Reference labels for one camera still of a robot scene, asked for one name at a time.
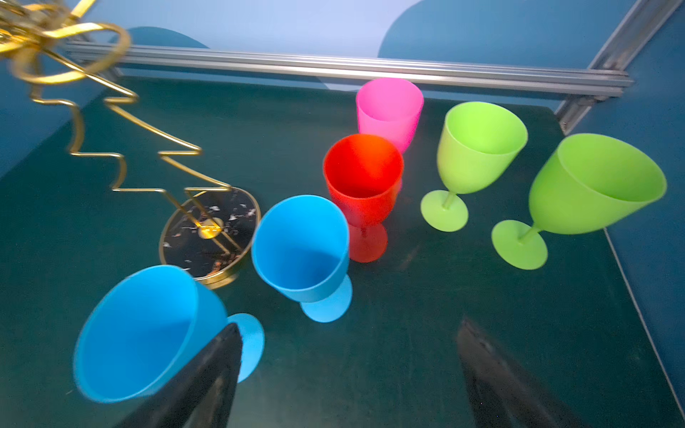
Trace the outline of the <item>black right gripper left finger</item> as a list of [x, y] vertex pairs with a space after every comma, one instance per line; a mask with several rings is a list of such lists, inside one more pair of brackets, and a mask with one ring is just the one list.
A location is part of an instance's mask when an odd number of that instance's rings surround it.
[[119, 427], [225, 427], [241, 368], [243, 340], [227, 325], [162, 390]]

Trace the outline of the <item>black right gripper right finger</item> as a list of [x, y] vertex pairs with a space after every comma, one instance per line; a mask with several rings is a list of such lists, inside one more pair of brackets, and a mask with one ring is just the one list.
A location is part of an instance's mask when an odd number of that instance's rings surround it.
[[588, 425], [467, 317], [456, 346], [476, 426]]

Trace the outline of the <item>blue wine glass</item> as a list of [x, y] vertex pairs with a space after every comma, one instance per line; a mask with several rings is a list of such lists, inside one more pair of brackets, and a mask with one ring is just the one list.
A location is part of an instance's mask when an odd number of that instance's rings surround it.
[[253, 265], [274, 290], [319, 323], [351, 306], [351, 238], [342, 211], [328, 199], [297, 195], [274, 205], [253, 241]]
[[260, 321], [246, 313], [228, 315], [214, 291], [179, 267], [140, 270], [112, 288], [82, 327], [75, 383], [100, 403], [153, 395], [230, 324], [243, 340], [238, 379], [244, 381], [265, 349]]

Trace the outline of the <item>green wine glass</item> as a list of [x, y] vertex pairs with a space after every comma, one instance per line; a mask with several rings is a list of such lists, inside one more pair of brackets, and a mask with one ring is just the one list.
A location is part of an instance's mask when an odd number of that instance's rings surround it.
[[485, 102], [466, 102], [447, 112], [437, 149], [443, 190], [420, 203], [424, 220], [442, 232], [455, 232], [468, 221], [463, 194], [494, 183], [526, 146], [526, 125], [512, 111]]
[[533, 180], [528, 207], [533, 224], [503, 220], [492, 244], [508, 264], [542, 267], [548, 248], [542, 232], [581, 235], [611, 226], [661, 199], [667, 181], [644, 152], [599, 134], [564, 138]]

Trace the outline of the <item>red plastic wine glass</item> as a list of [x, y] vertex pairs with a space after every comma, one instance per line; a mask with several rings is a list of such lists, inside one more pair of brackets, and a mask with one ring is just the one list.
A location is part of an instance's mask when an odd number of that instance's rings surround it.
[[360, 263], [381, 258], [388, 245], [383, 222], [401, 190], [404, 160], [383, 137], [356, 134], [326, 153], [323, 175], [333, 202], [347, 219], [350, 257]]

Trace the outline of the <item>magenta plastic wine glass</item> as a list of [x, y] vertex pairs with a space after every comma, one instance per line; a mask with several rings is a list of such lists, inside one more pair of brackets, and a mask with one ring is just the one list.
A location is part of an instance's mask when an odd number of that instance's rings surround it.
[[415, 137], [424, 104], [423, 93], [408, 80], [369, 81], [356, 94], [359, 133], [383, 137], [405, 153]]

